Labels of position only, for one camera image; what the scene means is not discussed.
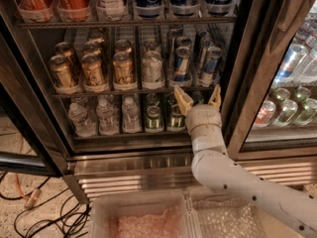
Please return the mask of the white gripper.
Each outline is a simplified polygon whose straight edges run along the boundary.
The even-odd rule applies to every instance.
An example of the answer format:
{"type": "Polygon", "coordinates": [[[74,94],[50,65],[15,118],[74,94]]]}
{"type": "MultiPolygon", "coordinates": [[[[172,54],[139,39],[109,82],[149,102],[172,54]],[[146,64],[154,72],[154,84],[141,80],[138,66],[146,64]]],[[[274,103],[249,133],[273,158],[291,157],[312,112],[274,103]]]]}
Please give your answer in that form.
{"type": "Polygon", "coordinates": [[[180,112],[185,117],[185,124],[189,133],[195,128],[203,125],[213,125],[222,127],[221,114],[221,87],[219,84],[215,88],[209,98],[208,104],[198,104],[193,106],[193,99],[181,88],[174,88],[174,96],[177,100],[180,112]]]}

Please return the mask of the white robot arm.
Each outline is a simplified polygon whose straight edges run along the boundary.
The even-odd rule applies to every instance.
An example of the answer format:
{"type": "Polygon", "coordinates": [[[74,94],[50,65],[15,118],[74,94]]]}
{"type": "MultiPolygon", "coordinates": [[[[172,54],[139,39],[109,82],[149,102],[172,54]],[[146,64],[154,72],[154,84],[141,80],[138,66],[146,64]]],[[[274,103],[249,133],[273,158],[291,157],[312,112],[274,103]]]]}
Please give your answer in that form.
{"type": "Polygon", "coordinates": [[[195,104],[179,86],[173,91],[191,139],[195,179],[254,204],[304,238],[317,238],[316,197],[260,178],[229,158],[222,135],[220,91],[216,86],[206,104],[195,104]]]}

